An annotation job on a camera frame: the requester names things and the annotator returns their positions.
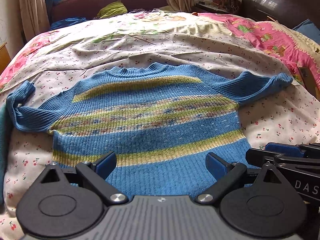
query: bed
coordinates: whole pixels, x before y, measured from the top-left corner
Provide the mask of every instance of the bed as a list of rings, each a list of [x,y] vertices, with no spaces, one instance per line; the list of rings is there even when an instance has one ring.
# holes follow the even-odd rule
[[[320,139],[320,102],[306,91],[295,70],[303,65],[317,74],[317,46],[278,23],[233,15],[124,14],[33,38],[0,76],[0,102],[29,80],[36,92],[26,105],[39,107],[79,80],[114,66],[193,64],[229,79],[246,70],[263,76],[283,72],[294,76],[293,83],[239,108],[241,130],[251,146],[259,149],[270,141],[307,144]],[[0,214],[0,237],[4,240],[23,235],[15,217],[17,203],[51,161],[51,136],[13,129],[4,177],[5,206]]]

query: clutter on nightstand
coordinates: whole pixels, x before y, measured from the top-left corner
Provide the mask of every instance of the clutter on nightstand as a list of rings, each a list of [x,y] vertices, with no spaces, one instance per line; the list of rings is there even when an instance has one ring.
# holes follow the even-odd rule
[[[237,14],[241,2],[239,0],[193,0],[195,12],[211,12],[220,14]]]

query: sweater collar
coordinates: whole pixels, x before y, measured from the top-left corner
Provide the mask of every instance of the sweater collar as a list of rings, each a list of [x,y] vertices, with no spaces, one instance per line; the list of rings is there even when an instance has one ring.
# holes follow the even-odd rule
[[[142,77],[151,74],[156,74],[161,71],[164,71],[168,68],[168,65],[163,65],[160,63],[152,63],[147,68],[123,68],[123,67],[113,67],[110,70],[107,70],[108,74],[116,77]]]

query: maroon headboard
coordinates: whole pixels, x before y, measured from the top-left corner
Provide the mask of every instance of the maroon headboard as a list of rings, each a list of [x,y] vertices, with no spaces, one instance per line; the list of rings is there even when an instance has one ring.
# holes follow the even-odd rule
[[[52,8],[52,22],[71,17],[94,18],[109,3],[118,0],[67,0]],[[166,0],[121,0],[128,11],[133,9],[153,9],[166,6]]]

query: pink quilt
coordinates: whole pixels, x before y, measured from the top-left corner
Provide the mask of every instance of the pink quilt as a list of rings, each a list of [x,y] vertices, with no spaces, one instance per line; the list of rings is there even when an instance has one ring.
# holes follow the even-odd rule
[[[281,60],[292,76],[302,85],[304,84],[298,68],[308,67],[320,89],[320,70],[316,60],[301,49],[299,41],[285,32],[283,28],[277,28],[277,25],[280,24],[254,22],[235,15],[200,13],[199,16],[223,22],[234,35],[249,40],[256,49]]]

